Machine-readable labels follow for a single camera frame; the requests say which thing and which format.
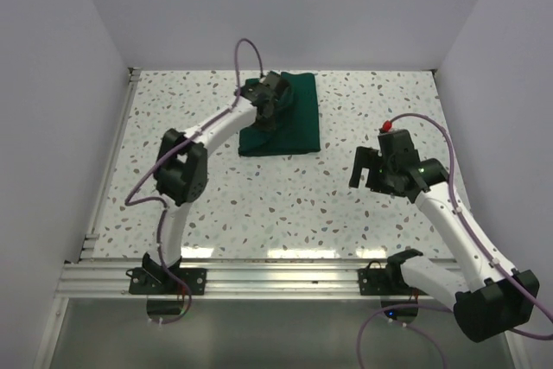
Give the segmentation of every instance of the red cap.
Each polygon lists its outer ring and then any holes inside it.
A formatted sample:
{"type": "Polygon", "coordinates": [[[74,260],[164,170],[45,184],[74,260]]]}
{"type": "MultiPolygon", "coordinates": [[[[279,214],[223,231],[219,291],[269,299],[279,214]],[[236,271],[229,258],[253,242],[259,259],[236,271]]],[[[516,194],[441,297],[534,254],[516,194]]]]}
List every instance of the red cap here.
{"type": "Polygon", "coordinates": [[[390,130],[391,130],[391,121],[390,120],[384,121],[384,124],[382,124],[382,128],[380,129],[380,131],[382,131],[383,133],[387,133],[390,130]]]}

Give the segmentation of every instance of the white wall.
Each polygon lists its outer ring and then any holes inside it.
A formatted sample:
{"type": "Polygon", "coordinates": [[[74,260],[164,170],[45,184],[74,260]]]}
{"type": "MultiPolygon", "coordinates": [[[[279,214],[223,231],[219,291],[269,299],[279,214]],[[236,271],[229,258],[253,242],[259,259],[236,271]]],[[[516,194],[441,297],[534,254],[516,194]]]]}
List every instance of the white wall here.
{"type": "Polygon", "coordinates": [[[0,10],[0,366],[19,369],[79,253],[126,68],[92,0],[0,10]]]}
{"type": "Polygon", "coordinates": [[[476,0],[94,2],[129,66],[230,68],[248,36],[269,67],[431,69],[476,0]]]}
{"type": "MultiPolygon", "coordinates": [[[[553,0],[479,0],[438,72],[474,214],[553,308],[553,0]]],[[[538,311],[530,329],[552,333],[538,311]]],[[[535,368],[550,342],[526,342],[535,368]]]]}

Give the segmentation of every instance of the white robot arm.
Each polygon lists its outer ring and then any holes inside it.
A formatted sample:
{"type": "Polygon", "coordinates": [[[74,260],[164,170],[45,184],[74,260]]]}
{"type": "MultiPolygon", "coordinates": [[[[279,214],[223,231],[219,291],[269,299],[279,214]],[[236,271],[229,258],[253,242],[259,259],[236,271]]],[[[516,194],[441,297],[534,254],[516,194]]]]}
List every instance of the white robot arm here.
{"type": "Polygon", "coordinates": [[[412,288],[422,290],[451,309],[463,333],[473,341],[527,322],[532,303],[505,278],[498,265],[535,297],[539,282],[534,274],[530,270],[519,272],[499,252],[456,190],[450,192],[453,185],[442,164],[436,159],[420,160],[408,131],[381,130],[378,141],[380,150],[357,148],[350,187],[357,188],[361,170],[369,169],[366,186],[371,191],[407,197],[440,233],[459,263],[462,277],[432,263],[417,250],[407,250],[389,257],[385,269],[360,270],[362,281],[397,294],[412,288]],[[492,253],[492,260],[487,253],[492,253]]]}
{"type": "MultiPolygon", "coordinates": [[[[257,107],[254,106],[250,100],[241,99],[238,101],[238,104],[232,109],[231,112],[226,114],[216,123],[212,124],[206,131],[203,131],[201,136],[194,141],[194,145],[199,145],[200,148],[205,150],[204,155],[207,163],[207,158],[222,143],[224,143],[230,136],[236,134],[238,131],[244,129],[245,127],[254,125],[256,123],[256,118],[257,107]]],[[[195,125],[194,127],[186,129],[182,133],[176,134],[179,135],[179,137],[191,137],[205,123],[206,122],[204,121],[195,125]]],[[[182,160],[186,159],[187,157],[188,156],[185,153],[184,155],[177,157],[177,159],[182,160]]],[[[184,168],[184,166],[186,166],[186,162],[183,162],[182,167],[184,168]]],[[[203,189],[205,188],[205,184],[207,183],[207,177],[204,176],[203,173],[204,172],[199,173],[198,171],[196,171],[195,173],[196,175],[201,175],[202,179],[204,179],[205,177],[205,180],[202,180],[201,182],[195,184],[195,186],[197,187],[195,191],[199,194],[203,191],[203,189]]],[[[166,181],[169,182],[167,186],[170,187],[170,182],[172,182],[174,178],[174,172],[169,171],[167,173],[167,176],[165,176],[166,181]]],[[[160,187],[160,175],[156,175],[156,179],[158,180],[158,187],[160,187]]],[[[177,183],[186,183],[187,181],[192,181],[192,178],[190,177],[182,180],[179,179],[177,183]]],[[[163,221],[161,244],[165,262],[168,267],[171,267],[179,263],[181,260],[182,234],[184,233],[187,216],[190,212],[190,207],[192,206],[193,201],[182,201],[178,198],[176,200],[173,200],[171,199],[171,197],[165,197],[165,200],[168,204],[168,211],[165,220],[163,221]]],[[[156,246],[152,247],[149,250],[148,254],[155,263],[161,264],[156,246]]]]}

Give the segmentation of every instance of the black bracket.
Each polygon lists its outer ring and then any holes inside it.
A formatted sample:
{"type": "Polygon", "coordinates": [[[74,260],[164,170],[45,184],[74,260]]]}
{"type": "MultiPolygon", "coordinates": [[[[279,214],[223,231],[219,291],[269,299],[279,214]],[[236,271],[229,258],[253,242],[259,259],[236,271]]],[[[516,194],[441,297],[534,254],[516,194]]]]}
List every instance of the black bracket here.
{"type": "Polygon", "coordinates": [[[388,257],[387,264],[382,268],[372,267],[380,264],[371,261],[365,268],[357,270],[359,293],[362,296],[409,296],[413,293],[413,287],[407,285],[401,276],[400,265],[409,258],[421,256],[418,250],[410,249],[398,252],[388,257]]]}
{"type": "MultiPolygon", "coordinates": [[[[203,296],[206,289],[207,269],[181,268],[181,262],[169,267],[176,277],[180,278],[192,292],[193,296],[203,296]]],[[[137,296],[177,295],[181,293],[179,284],[170,278],[161,265],[144,254],[143,266],[127,270],[130,278],[129,294],[137,296]]]]}

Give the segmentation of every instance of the metal extrusion frame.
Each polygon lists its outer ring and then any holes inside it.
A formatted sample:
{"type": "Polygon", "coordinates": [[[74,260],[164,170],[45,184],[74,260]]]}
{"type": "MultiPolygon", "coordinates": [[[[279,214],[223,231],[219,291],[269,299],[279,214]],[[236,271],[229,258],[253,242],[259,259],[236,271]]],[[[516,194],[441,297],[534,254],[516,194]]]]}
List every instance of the metal extrusion frame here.
{"type": "MultiPolygon", "coordinates": [[[[435,261],[445,269],[460,273],[455,261],[435,261]]],[[[359,268],[368,260],[194,260],[183,262],[182,268],[207,269],[206,294],[195,301],[210,300],[356,300],[378,306],[383,300],[406,300],[405,296],[361,296],[359,294],[359,268]]],[[[46,369],[54,356],[67,303],[70,299],[144,299],[128,293],[128,269],[140,266],[138,260],[85,260],[79,264],[66,264],[56,290],[54,306],[48,318],[42,343],[35,361],[35,369],[46,369]]],[[[173,300],[173,296],[149,298],[173,300]]],[[[420,301],[431,301],[429,296],[420,301]]],[[[524,343],[519,336],[505,333],[516,369],[531,368],[524,343]]]]}

